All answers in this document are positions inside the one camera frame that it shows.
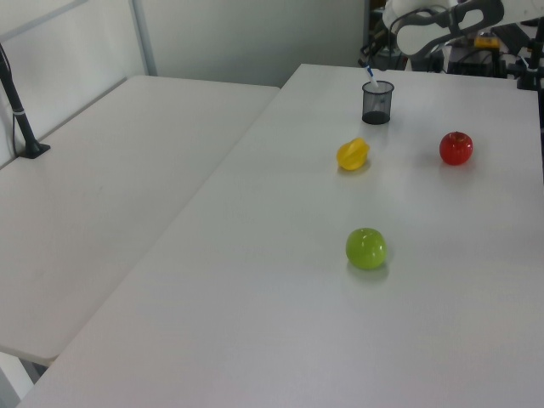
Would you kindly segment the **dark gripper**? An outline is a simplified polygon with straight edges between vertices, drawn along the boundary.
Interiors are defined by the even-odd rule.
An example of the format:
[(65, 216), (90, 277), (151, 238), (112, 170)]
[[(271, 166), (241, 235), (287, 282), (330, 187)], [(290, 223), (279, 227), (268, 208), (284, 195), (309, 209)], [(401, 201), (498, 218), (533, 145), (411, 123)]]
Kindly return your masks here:
[(378, 51), (378, 44), (373, 42), (360, 49), (360, 63), (372, 64), (372, 67), (380, 71), (403, 71), (408, 58), (394, 45), (392, 48), (385, 46)]

